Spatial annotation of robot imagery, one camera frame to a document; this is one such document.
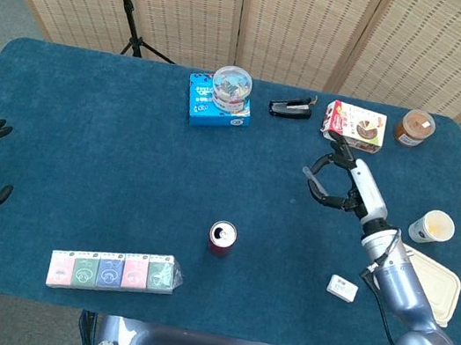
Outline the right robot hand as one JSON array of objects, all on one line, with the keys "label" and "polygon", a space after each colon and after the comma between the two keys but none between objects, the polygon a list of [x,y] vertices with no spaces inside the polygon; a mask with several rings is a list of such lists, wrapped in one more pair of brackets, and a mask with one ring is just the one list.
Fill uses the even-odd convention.
[{"label": "right robot hand", "polygon": [[[331,209],[354,212],[361,225],[380,218],[386,219],[388,211],[384,198],[366,163],[354,157],[345,137],[333,130],[327,131],[327,134],[331,137],[333,152],[318,158],[311,168],[305,167],[303,170],[313,199]],[[317,173],[327,165],[338,166],[348,174],[352,186],[346,197],[329,195],[318,181]]]}]

